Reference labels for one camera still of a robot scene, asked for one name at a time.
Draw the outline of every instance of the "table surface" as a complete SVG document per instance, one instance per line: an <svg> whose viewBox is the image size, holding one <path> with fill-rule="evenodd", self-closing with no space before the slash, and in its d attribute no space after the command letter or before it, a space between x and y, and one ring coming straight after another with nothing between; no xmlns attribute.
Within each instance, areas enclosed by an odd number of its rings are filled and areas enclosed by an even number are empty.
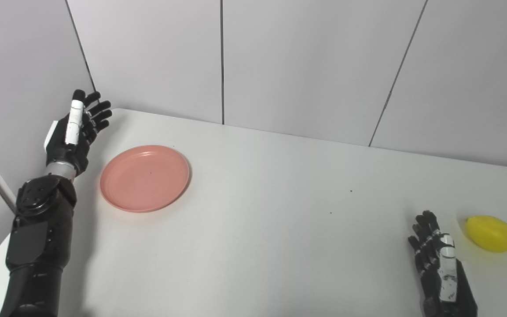
<svg viewBox="0 0 507 317"><path fill-rule="evenodd" d="M132 214L97 181L143 144L180 151L192 176L171 205ZM507 253L461 230L469 215L507 221L502 166L116 109L76 189L63 317L419 317L406 238L424 209L455 239L479 316L507 316Z"/></svg>

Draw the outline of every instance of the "robotic forearm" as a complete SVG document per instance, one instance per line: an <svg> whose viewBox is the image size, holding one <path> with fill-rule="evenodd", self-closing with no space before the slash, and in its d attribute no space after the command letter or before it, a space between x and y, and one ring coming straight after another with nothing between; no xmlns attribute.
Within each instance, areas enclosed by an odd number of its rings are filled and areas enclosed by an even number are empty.
<svg viewBox="0 0 507 317"><path fill-rule="evenodd" d="M89 106L100 98L76 90L74 100ZM76 190L73 179L87 168L87 153L112 115L109 102L83 112L77 144L66 144L70 116L56 124L46 146L45 175L18 191L6 264L10 271L0 317L56 317L62 271L70 258Z"/></svg>

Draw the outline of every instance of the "plastic lemon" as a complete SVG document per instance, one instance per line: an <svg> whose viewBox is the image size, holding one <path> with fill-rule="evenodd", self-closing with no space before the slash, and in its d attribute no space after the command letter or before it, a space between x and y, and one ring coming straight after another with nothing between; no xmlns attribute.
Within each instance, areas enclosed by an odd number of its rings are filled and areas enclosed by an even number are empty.
<svg viewBox="0 0 507 317"><path fill-rule="evenodd" d="M465 222L467 235L491 252L507 251L507 223L490 215L476 215Z"/></svg>

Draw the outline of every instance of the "robotic hand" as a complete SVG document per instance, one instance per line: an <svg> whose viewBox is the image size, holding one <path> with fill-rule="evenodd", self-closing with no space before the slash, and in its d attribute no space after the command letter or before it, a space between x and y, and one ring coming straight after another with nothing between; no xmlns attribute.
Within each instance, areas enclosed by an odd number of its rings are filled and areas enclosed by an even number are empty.
<svg viewBox="0 0 507 317"><path fill-rule="evenodd" d="M30 179L18 191L6 257L9 285L0 317L58 315L77 202L72 182L86 170L90 145L109 126L107 118L112 115L108 101L87 109L100 97L99 92L87 98L83 90L74 92L72 109L78 111L77 120L72 111L55 124L46 146L44 176ZM68 140L72 126L74 142Z"/></svg>
<svg viewBox="0 0 507 317"><path fill-rule="evenodd" d="M463 265L455 257L455 243L439 229L429 211L416 216L408 237L414 248L416 269L424 290L422 303L426 317L476 317L477 303L470 290Z"/></svg>

